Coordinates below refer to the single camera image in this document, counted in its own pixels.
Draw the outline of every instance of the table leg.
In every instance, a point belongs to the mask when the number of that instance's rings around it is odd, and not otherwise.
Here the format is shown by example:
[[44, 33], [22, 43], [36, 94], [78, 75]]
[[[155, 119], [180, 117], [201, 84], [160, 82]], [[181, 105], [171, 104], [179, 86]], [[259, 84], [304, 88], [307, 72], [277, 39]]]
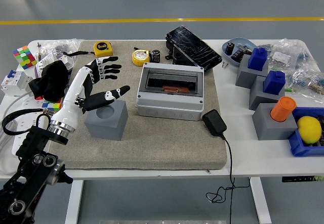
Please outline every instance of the table leg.
[[75, 180], [72, 183], [69, 205], [67, 207], [65, 224], [77, 224], [79, 207], [81, 203], [83, 180]]
[[271, 224], [272, 222], [268, 210], [267, 201], [264, 196], [261, 179], [259, 177], [251, 177], [250, 183], [259, 223]]

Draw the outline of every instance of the black plastic case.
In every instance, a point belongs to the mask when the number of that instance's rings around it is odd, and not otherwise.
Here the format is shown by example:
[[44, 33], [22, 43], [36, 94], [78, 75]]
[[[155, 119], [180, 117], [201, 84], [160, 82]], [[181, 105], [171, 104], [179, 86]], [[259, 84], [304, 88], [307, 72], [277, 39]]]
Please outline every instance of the black plastic case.
[[167, 48], [173, 64], [203, 67], [205, 71], [222, 61], [222, 57], [185, 26], [166, 35]]

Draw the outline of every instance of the white table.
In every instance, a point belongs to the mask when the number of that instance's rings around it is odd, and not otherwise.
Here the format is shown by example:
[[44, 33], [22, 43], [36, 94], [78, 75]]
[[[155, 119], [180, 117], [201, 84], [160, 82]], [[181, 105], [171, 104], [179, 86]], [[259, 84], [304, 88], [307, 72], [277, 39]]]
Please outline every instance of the white table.
[[[228, 41], [205, 40], [210, 47], [223, 56], [222, 45]], [[251, 40], [254, 44], [266, 44], [276, 40]], [[37, 41], [31, 42], [28, 47], [36, 49]], [[252, 114], [248, 109], [249, 89], [235, 86], [237, 67], [228, 65], [222, 68], [222, 63], [214, 68], [214, 77], [220, 114], [227, 125], [224, 133], [229, 141], [233, 155], [233, 176], [256, 177], [251, 178], [252, 191], [255, 196], [257, 212], [260, 223], [271, 223], [266, 202], [262, 190], [261, 176], [297, 176], [297, 175], [324, 175], [324, 157], [297, 158], [291, 154], [288, 140], [283, 141], [259, 141], [254, 129]], [[294, 97], [299, 107], [322, 107], [321, 104], [306, 99], [303, 96]], [[12, 101], [5, 96], [0, 107], [0, 116], [3, 115], [7, 105]], [[16, 104], [9, 112], [19, 108]], [[8, 151], [0, 154], [0, 159], [6, 159], [6, 163], [15, 170], [18, 165], [16, 157]], [[71, 191], [71, 204], [79, 203], [82, 194], [83, 180], [112, 179], [112, 178], [171, 178], [171, 177], [220, 177], [229, 175], [229, 154], [226, 165], [221, 170], [191, 171], [165, 171], [165, 170], [67, 170], [66, 173], [75, 181]], [[0, 175], [0, 180], [7, 180], [10, 175]], [[72, 209], [69, 205], [67, 223], [73, 223], [77, 219], [78, 204]]]

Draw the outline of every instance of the robotic arm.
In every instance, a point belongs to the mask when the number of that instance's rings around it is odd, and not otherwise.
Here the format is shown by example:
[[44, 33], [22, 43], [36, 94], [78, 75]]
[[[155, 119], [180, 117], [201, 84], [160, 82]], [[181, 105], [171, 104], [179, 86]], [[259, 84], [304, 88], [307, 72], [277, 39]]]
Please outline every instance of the robotic arm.
[[[32, 126], [27, 130], [26, 139], [16, 153], [20, 160], [17, 173], [0, 190], [0, 223], [34, 223], [35, 209], [46, 185], [72, 183], [73, 179], [64, 172], [64, 162], [45, 152], [44, 147], [48, 140], [66, 145], [68, 134], [76, 130], [82, 114], [111, 104], [130, 89], [129, 86], [123, 86], [90, 95], [93, 85], [98, 81], [117, 79], [117, 76], [110, 74], [119, 73], [121, 66], [108, 64], [117, 59], [118, 57], [97, 58], [82, 67], [66, 93], [62, 109], [52, 117], [49, 127], [42, 129]], [[12, 136], [27, 132], [13, 132], [6, 129], [6, 125], [22, 114], [41, 111], [43, 109], [24, 109], [9, 114], [2, 121], [4, 132]], [[26, 182], [19, 182], [20, 177], [26, 178]]]
[[78, 71], [66, 93], [62, 109], [52, 117], [50, 132], [67, 137], [70, 132], [75, 131], [78, 119], [85, 111], [111, 104], [130, 89], [129, 86], [123, 86], [90, 96], [92, 86], [98, 81], [108, 78], [117, 79], [117, 76], [109, 74], [119, 73], [121, 65], [108, 64], [117, 59], [118, 57], [98, 58]]

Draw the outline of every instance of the gray floor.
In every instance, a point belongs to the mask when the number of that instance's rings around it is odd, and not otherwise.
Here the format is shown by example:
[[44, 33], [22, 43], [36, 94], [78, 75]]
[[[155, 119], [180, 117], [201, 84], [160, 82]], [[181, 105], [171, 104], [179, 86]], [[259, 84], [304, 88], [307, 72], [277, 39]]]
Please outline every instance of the gray floor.
[[[324, 17], [322, 4], [324, 0], [0, 0], [0, 24], [63, 19]], [[203, 39], [300, 39], [324, 69], [323, 21], [25, 24], [0, 25], [0, 78], [17, 67], [12, 50], [35, 39], [164, 39], [181, 24]], [[205, 191], [224, 183], [226, 180], [218, 178], [86, 182], [79, 223], [98, 223], [99, 217], [187, 216], [228, 221], [229, 202], [215, 206], [204, 198]], [[273, 223], [324, 223], [322, 182], [283, 184], [280, 178], [263, 178], [262, 183]], [[64, 223], [69, 188], [62, 184], [47, 187], [37, 223]], [[235, 191], [233, 207], [233, 223], [257, 223], [250, 189]]]

